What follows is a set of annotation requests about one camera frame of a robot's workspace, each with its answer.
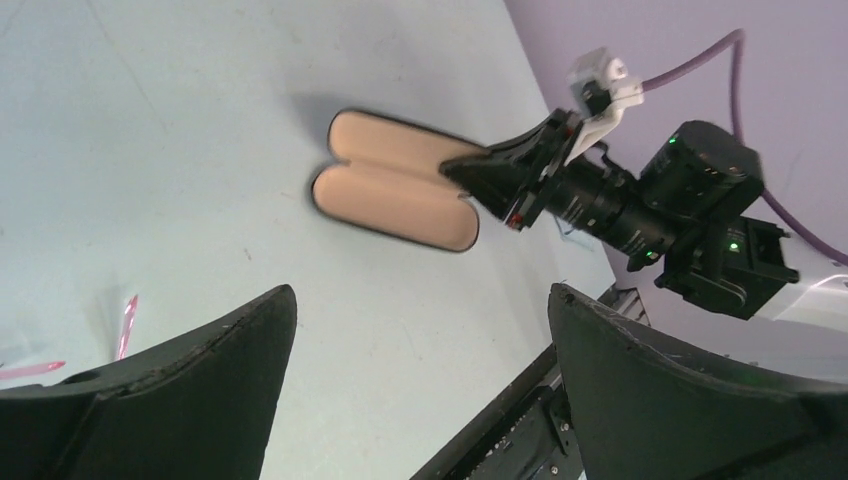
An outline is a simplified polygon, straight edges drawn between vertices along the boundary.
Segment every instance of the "tan case lining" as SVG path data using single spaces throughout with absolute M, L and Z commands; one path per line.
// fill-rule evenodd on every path
M 315 205 L 323 213 L 449 251 L 474 245 L 480 228 L 477 211 L 439 174 L 439 165 L 485 155 L 485 147 L 358 110 L 336 115 L 328 145 L 343 163 L 326 168 L 312 185 Z

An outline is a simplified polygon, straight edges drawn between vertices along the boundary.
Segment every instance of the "table surface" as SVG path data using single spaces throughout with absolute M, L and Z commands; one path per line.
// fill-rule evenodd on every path
M 130 353 L 288 283 L 263 477 L 414 473 L 547 346 L 551 283 L 613 277 L 550 218 L 482 215 L 455 255 L 319 215 L 307 186 L 348 106 L 482 143 L 548 112 L 500 2 L 2 2 L 7 364 L 67 360 L 28 379 L 49 384 L 109 362 L 133 294 Z

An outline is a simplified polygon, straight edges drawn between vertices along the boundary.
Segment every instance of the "pink stick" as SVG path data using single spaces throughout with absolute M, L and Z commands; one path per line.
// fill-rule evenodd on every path
M 127 356 L 127 347 L 130 344 L 130 331 L 135 323 L 135 311 L 138 308 L 138 295 L 134 296 L 127 308 L 124 309 L 124 326 L 121 330 L 121 343 L 118 346 L 118 360 Z
M 28 367 L 7 368 L 5 370 L 0 368 L 0 380 L 41 375 L 42 373 L 52 372 L 64 366 L 65 362 L 50 362 L 30 365 Z

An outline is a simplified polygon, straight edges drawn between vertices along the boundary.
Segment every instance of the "cable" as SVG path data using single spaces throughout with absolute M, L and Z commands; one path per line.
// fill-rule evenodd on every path
M 677 80 L 680 77 L 696 70 L 698 67 L 715 58 L 719 53 L 733 47 L 733 53 L 730 64 L 730 125 L 733 130 L 733 135 L 741 143 L 745 143 L 742 133 L 742 113 L 741 102 L 739 101 L 739 71 L 742 68 L 742 47 L 745 44 L 745 31 L 740 29 L 734 30 L 727 34 L 724 38 L 713 44 L 710 48 L 698 54 L 695 58 L 680 65 L 679 67 L 670 70 L 662 75 L 657 75 L 654 78 L 642 82 L 642 88 L 645 92 L 656 90 L 664 85 Z M 763 190 L 763 200 L 766 201 L 769 207 L 774 210 L 774 213 L 786 222 L 786 225 L 794 230 L 799 237 L 804 239 L 811 247 L 818 250 L 822 255 L 836 261 L 842 265 L 848 265 L 848 254 L 845 254 L 836 248 L 830 246 L 827 242 L 820 239 L 816 234 L 811 232 L 797 218 L 789 213 L 780 202 L 766 188 Z

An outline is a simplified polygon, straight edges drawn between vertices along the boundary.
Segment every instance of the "white table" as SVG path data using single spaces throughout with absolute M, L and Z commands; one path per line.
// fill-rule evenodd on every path
M 550 218 L 452 255 L 320 216 L 351 105 L 483 143 L 547 114 L 490 0 L 0 3 L 0 337 L 68 361 L 31 380 L 110 361 L 132 294 L 131 353 L 289 283 L 263 477 L 414 473 L 549 343 L 552 282 L 613 277 Z

